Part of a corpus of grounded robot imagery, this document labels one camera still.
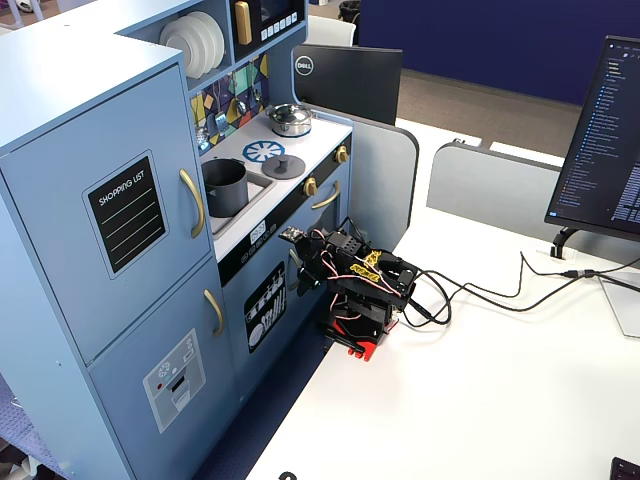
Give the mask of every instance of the kitchen countertop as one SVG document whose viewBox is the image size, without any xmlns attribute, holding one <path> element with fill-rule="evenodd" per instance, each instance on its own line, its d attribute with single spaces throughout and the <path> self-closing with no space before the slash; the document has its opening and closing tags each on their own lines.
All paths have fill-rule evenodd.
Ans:
<svg viewBox="0 0 640 480">
<path fill-rule="evenodd" d="M 275 142 L 284 148 L 288 155 L 300 157 L 305 162 L 304 174 L 291 180 L 275 180 L 275 186 L 271 188 L 256 204 L 244 215 L 236 220 L 234 225 L 224 235 L 214 241 L 216 258 L 222 260 L 235 247 L 245 235 L 273 210 L 296 185 L 300 183 L 340 142 L 351 132 L 350 125 L 341 125 L 328 120 L 314 118 L 311 132 L 300 138 L 280 137 L 271 131 L 269 118 L 258 115 L 251 119 L 233 135 L 215 146 L 202 157 L 200 162 L 206 162 L 214 158 L 236 158 L 244 162 L 247 170 L 264 175 L 262 163 L 252 162 L 243 156 L 247 145 L 256 142 Z"/>
</svg>

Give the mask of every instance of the gray partition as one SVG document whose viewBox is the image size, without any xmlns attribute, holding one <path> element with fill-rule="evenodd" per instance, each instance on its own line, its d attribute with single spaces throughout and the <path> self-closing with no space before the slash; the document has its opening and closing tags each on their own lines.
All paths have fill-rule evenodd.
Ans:
<svg viewBox="0 0 640 480">
<path fill-rule="evenodd" d="M 544 223 L 560 167 L 451 143 L 435 155 L 427 206 L 549 243 L 560 227 Z M 579 232 L 567 246 L 620 263 L 640 243 Z"/>
<path fill-rule="evenodd" d="M 393 250 L 409 228 L 418 140 L 402 128 L 307 105 L 325 118 L 353 125 L 349 215 L 373 246 Z"/>
</svg>

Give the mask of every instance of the silver pot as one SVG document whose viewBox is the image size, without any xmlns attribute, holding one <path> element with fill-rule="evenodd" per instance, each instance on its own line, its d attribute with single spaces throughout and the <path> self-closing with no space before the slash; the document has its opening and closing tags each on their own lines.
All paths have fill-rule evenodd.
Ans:
<svg viewBox="0 0 640 480">
<path fill-rule="evenodd" d="M 292 103 L 270 105 L 265 114 L 271 119 L 273 133 L 281 137 L 301 137 L 311 131 L 311 110 L 305 106 Z"/>
</svg>

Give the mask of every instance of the monitor screen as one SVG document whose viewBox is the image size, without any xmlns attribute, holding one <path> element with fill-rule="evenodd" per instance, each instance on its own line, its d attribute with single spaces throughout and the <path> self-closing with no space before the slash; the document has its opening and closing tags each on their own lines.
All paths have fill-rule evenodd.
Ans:
<svg viewBox="0 0 640 480">
<path fill-rule="evenodd" d="M 640 241 L 640 40 L 607 37 L 545 221 Z"/>
</svg>

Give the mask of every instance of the gray pot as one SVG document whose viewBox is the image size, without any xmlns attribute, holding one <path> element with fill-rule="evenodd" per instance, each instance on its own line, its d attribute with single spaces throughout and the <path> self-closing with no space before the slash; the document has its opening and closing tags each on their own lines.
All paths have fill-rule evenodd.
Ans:
<svg viewBox="0 0 640 480">
<path fill-rule="evenodd" d="M 303 105 L 270 105 L 265 115 L 271 119 L 273 132 L 281 137 L 301 137 L 311 131 L 311 110 Z"/>
<path fill-rule="evenodd" d="M 207 206 L 212 217 L 233 217 L 249 203 L 247 169 L 233 158 L 216 158 L 202 164 Z"/>
</svg>

